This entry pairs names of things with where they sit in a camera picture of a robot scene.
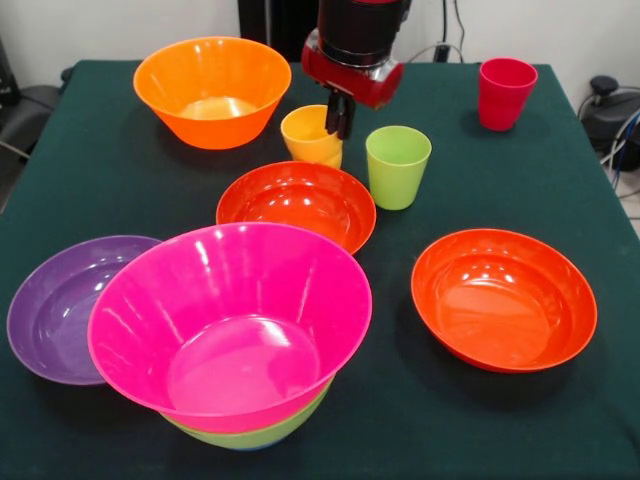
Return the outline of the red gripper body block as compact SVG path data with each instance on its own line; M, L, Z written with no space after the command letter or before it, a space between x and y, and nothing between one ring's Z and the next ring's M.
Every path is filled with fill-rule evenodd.
M404 65L389 57L378 66L356 68L332 60L321 50L318 29L308 35L301 55L303 71L329 89L372 109L388 104L399 87Z

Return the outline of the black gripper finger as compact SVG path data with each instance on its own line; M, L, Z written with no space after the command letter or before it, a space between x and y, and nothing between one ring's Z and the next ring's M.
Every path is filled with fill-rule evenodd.
M325 118L325 129L328 134L339 133L341 116L341 93L330 91Z
M354 120L356 102L352 97L340 97L338 100L337 136L340 140L348 140Z

